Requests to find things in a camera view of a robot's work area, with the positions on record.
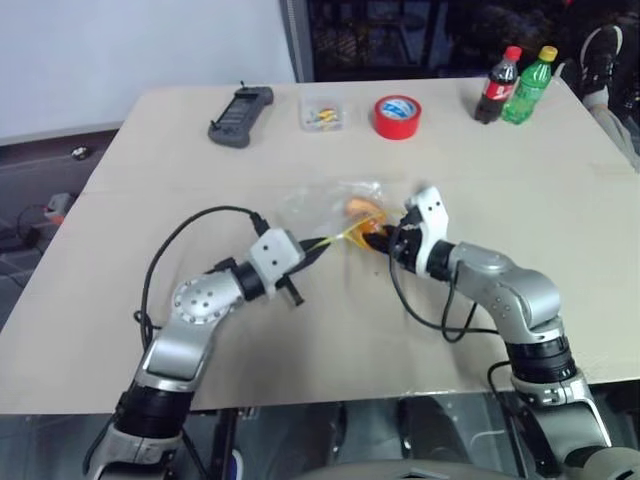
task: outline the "beige tabletop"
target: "beige tabletop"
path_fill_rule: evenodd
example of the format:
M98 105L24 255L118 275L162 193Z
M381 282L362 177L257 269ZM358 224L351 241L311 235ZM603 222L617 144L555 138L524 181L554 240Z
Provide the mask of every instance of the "beige tabletop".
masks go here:
M251 145L212 144L209 120L233 89L151 92L131 112L0 334L0 413L113 410L141 355L138 308L155 250L186 216L218 204L262 212L299 238L309 222L284 199L379 182L398 208L416 184L437 185L451 241L500 250L559 286L574 355L591 382L640 378L640 180L564 84L553 83L522 126L473 121L482 81L419 80L275 86ZM340 96L344 131L306 133L301 93ZM423 107L411 139L379 137L376 99ZM150 313L163 323L181 280L255 239L241 215L216 214L178 238L157 270ZM478 391L506 358L497 338L451 346L402 310L382 255L332 247L294 277L306 303L259 299L225 320L193 407L319 402ZM446 286L402 275L416 309L437 321ZM452 323L469 303L458 298ZM478 325L491 325L484 313ZM499 378L507 384L507 372Z

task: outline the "red bottle cap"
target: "red bottle cap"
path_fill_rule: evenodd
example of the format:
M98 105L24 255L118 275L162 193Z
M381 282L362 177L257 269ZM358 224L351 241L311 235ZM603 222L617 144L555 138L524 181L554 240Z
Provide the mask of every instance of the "red bottle cap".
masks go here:
M504 52L504 56L512 62L517 62L518 60L520 60L520 55L522 55L522 49L514 45L507 47Z

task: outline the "orange object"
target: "orange object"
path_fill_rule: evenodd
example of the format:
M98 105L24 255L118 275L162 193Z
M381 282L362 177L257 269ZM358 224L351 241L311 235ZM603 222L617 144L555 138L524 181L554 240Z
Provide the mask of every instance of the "orange object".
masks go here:
M348 235L359 247L370 248L362 237L365 233L384 233L387 214L368 198L353 197L347 202L345 213L355 224Z

